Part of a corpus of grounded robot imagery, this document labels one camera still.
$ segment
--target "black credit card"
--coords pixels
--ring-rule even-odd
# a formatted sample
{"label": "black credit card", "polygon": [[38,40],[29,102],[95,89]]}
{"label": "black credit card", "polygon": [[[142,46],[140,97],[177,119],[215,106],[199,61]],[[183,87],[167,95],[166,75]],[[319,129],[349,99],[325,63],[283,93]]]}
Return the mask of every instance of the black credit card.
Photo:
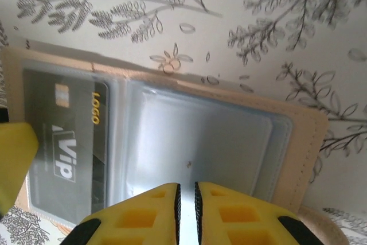
{"label": "black credit card", "polygon": [[50,218],[79,223],[106,203],[108,86],[24,69],[25,119],[39,149],[29,198]]}

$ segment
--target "card holder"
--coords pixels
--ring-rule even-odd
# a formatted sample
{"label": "card holder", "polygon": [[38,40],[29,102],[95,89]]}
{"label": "card holder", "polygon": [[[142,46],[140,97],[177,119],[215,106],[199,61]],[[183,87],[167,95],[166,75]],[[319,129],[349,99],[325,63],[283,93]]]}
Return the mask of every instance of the card holder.
{"label": "card holder", "polygon": [[[299,209],[327,130],[320,112],[31,50],[5,48],[2,55],[12,122],[25,120],[24,63],[38,61],[60,74],[78,71],[118,83],[108,109],[107,205],[180,175]],[[23,190],[18,203],[25,202]]]}

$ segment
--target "wallpaper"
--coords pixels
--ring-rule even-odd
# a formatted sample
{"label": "wallpaper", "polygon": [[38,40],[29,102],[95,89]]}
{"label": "wallpaper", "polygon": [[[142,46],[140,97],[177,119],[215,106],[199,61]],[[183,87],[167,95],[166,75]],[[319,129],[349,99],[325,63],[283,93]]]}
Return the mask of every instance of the wallpaper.
{"label": "wallpaper", "polygon": [[[325,112],[304,204],[367,244],[366,15],[367,0],[0,0],[0,46],[93,52]],[[0,71],[0,106],[3,85]],[[10,216],[47,228],[39,244],[57,244],[55,226],[18,212]],[[12,221],[0,244],[23,244]]]}

